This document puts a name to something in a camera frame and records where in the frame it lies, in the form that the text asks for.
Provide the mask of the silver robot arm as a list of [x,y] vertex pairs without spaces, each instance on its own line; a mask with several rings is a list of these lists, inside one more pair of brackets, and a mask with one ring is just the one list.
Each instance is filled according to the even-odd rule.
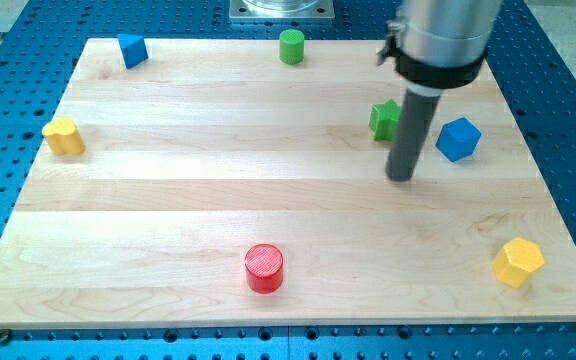
[[406,81],[385,166],[390,180],[412,178],[443,92],[478,76],[501,6],[501,0],[407,0],[386,23],[376,64],[393,60]]

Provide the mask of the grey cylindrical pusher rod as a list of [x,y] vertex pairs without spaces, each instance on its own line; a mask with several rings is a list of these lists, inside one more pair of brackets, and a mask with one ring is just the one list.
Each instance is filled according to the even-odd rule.
[[406,90],[385,166],[390,180],[404,182],[412,178],[440,98],[437,89],[425,93]]

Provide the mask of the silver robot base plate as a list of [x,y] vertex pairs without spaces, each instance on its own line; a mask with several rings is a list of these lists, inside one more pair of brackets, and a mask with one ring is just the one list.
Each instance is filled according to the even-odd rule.
[[230,0],[229,18],[260,19],[333,19],[333,0]]

